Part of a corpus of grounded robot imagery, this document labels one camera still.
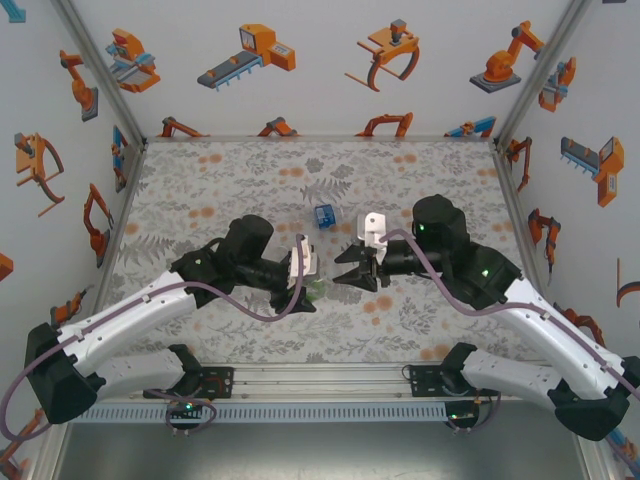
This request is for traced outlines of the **clear bottle with green label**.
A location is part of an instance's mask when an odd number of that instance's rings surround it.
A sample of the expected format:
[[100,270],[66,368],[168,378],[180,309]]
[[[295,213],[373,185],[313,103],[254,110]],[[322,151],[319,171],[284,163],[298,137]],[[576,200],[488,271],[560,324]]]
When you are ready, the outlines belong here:
[[307,301],[314,303],[324,298],[326,296],[326,291],[327,284],[324,279],[304,278],[302,281],[302,290],[299,297],[305,298]]

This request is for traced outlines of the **clear bottle with blue label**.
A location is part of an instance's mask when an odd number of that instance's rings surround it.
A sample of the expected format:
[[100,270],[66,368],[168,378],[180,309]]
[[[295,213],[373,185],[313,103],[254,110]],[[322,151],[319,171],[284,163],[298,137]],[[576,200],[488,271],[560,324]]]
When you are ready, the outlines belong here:
[[319,230],[328,230],[337,224],[334,208],[330,204],[315,206],[313,214]]

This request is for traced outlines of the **floral printed tablecloth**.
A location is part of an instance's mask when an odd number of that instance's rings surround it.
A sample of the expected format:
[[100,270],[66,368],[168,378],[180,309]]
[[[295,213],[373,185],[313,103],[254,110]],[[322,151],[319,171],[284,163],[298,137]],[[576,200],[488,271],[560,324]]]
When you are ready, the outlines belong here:
[[[264,323],[265,292],[237,288],[243,313],[214,301],[165,323],[125,348],[128,355],[184,344],[203,363],[417,362],[442,359],[458,342],[495,355],[534,361],[536,352],[504,323],[460,315],[437,287],[396,277],[375,293],[337,285],[334,259],[355,237],[359,214],[384,214],[389,229],[409,229],[413,205],[440,194],[466,216],[471,238],[520,259],[510,216],[487,143],[225,142],[151,145],[131,218],[142,231],[125,266],[148,277],[183,254],[224,236],[246,214],[274,228],[265,257],[281,260],[297,234],[319,256],[326,296],[317,311]],[[337,224],[316,226],[313,209],[333,206]]]

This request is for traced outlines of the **aluminium frame rail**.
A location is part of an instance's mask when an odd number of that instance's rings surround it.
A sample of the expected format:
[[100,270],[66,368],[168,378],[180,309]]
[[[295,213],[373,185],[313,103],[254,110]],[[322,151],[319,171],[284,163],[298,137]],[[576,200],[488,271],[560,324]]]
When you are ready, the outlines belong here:
[[523,267],[522,272],[525,279],[529,280],[534,288],[541,287],[542,292],[534,294],[533,300],[516,300],[511,303],[497,304],[495,307],[490,307],[486,311],[486,314],[497,315],[499,312],[512,310],[513,312],[523,312],[529,319],[538,317],[543,321],[550,320],[551,316],[548,310],[536,303],[538,298],[543,297],[546,288],[542,285],[541,277],[535,264],[534,247],[529,238],[526,218],[523,215],[523,210],[519,203],[508,162],[504,159],[501,150],[497,146],[491,143],[490,147],[502,195],[512,222],[514,236],[519,249],[519,256]]
[[147,145],[155,144],[213,144],[225,142],[272,142],[272,143],[302,143],[302,142],[401,142],[401,143],[489,143],[494,144],[493,137],[444,137],[442,135],[409,135],[405,137],[394,137],[390,135],[377,135],[371,137],[360,137],[355,135],[299,135],[299,136],[247,136],[247,135],[213,135],[204,137],[149,137]]
[[125,255],[132,251],[129,239],[138,238],[142,231],[141,222],[131,218],[131,210],[136,195],[142,191],[140,178],[147,149],[146,145],[125,149],[127,185],[120,193],[111,191],[107,166],[101,159],[93,160],[78,170],[78,187],[92,196],[93,207],[103,199],[107,214],[106,220],[99,220],[95,224],[97,231],[106,236],[107,244],[106,249],[99,252],[96,261],[98,270],[93,277],[98,280],[97,290],[89,295],[91,302],[78,317],[80,324],[84,324],[91,315],[124,300],[148,280],[146,275],[125,266]]

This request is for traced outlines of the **aluminium extrusion mounting rail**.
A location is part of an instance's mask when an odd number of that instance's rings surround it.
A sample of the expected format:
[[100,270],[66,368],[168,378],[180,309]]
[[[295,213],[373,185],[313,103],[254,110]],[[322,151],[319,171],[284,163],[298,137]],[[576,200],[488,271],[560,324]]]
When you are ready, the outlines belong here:
[[[232,396],[214,402],[383,402],[411,400],[402,363],[318,363],[218,365],[235,369]],[[185,367],[173,360],[162,363],[153,355],[110,360],[99,369],[106,380],[97,400],[197,398],[204,367]]]

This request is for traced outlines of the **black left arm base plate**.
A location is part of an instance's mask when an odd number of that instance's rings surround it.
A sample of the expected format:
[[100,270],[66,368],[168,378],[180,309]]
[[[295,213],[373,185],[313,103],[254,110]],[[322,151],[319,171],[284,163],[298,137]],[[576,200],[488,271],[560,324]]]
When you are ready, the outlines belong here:
[[229,399],[232,396],[235,369],[233,367],[204,367],[197,398]]

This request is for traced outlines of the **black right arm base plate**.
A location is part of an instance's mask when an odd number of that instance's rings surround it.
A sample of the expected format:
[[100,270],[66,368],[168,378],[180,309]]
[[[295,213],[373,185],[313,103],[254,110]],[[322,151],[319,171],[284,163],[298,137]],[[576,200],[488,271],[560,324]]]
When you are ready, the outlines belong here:
[[445,397],[444,383],[439,365],[405,365],[401,369],[414,398]]

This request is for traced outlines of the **aluminium frame post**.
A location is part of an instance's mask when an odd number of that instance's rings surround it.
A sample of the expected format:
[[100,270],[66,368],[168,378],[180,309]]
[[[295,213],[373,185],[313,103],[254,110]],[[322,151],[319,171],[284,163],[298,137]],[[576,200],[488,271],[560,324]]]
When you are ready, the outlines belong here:
[[116,117],[121,121],[125,132],[128,134],[128,139],[139,150],[143,150],[146,145],[146,136],[120,93],[120,89],[112,77],[106,61],[99,52],[90,30],[79,14],[73,0],[49,0],[49,2],[79,50],[79,54],[94,75],[98,87],[105,95]]
[[594,0],[570,0],[495,139],[504,151]]

